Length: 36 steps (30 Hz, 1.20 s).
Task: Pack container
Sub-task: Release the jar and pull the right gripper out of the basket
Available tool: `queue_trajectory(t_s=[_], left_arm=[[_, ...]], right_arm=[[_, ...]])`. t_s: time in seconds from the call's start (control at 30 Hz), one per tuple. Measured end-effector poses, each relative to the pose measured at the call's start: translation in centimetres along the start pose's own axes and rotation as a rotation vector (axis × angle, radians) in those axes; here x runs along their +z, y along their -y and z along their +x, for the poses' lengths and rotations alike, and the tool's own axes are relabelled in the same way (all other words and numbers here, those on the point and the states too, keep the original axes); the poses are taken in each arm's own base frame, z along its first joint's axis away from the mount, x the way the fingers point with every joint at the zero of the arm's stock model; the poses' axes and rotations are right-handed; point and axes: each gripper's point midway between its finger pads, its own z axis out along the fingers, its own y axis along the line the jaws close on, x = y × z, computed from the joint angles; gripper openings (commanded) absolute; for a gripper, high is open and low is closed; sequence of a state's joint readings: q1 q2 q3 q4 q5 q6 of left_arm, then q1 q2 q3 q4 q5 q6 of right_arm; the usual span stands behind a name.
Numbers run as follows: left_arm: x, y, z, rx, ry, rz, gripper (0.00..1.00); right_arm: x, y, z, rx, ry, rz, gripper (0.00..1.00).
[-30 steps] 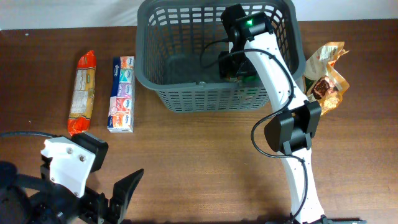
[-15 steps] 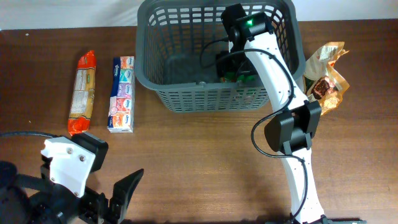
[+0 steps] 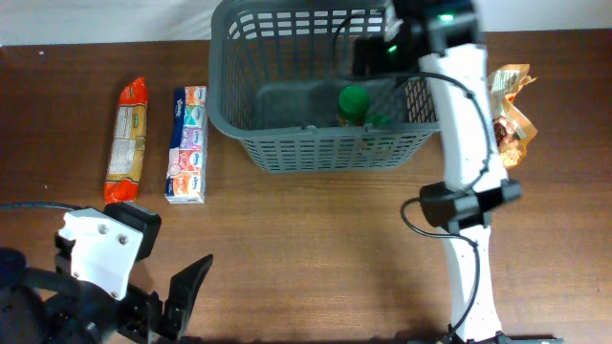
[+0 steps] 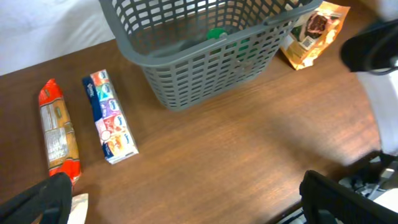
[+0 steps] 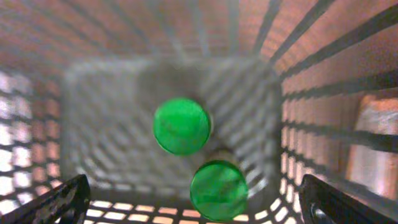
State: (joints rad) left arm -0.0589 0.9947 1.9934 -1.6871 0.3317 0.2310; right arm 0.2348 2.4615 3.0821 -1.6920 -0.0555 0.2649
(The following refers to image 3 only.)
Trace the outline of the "orange snack bag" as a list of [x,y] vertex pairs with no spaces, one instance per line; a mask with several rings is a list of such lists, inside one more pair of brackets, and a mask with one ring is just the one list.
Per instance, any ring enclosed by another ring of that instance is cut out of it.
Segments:
[[499,155],[506,169],[517,167],[527,156],[536,127],[514,105],[521,89],[536,81],[529,64],[507,64],[488,76],[492,123]]

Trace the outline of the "colourful tissue multipack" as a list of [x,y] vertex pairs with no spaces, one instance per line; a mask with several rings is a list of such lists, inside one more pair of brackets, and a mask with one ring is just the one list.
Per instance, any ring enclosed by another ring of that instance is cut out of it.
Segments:
[[206,199],[208,113],[206,86],[174,90],[173,127],[164,196],[170,204],[203,204]]

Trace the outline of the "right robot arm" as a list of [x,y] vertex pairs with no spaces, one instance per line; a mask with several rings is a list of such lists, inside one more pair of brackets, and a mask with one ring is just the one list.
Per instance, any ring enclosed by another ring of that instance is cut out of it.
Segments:
[[451,311],[441,343],[555,343],[546,334],[511,335],[502,328],[490,266],[492,214],[520,198],[495,139],[487,94],[488,52],[471,1],[389,1],[382,10],[379,48],[357,53],[353,80],[426,81],[438,117],[444,178],[417,197],[430,230],[403,221],[414,232],[441,241],[448,266]]

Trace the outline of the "green lid jar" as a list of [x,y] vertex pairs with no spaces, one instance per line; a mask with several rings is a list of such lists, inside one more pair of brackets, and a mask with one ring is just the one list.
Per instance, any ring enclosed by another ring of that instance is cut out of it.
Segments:
[[384,129],[392,121],[384,115],[367,116],[364,122],[364,129],[367,137],[363,139],[363,147],[368,150],[368,155],[371,159],[376,159],[379,155],[384,155],[391,139],[385,135],[380,129]]
[[339,93],[337,118],[339,126],[362,126],[370,107],[370,96],[365,88],[351,85]]

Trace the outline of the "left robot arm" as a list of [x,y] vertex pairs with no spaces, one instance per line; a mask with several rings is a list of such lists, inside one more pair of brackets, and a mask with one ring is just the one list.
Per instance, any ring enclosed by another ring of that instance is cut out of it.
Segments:
[[1,340],[4,343],[104,343],[118,333],[133,343],[185,334],[213,263],[207,255],[173,275],[168,297],[130,282],[150,256],[162,219],[132,202],[102,210],[71,204],[55,234],[55,267],[31,266],[23,252],[1,250]]

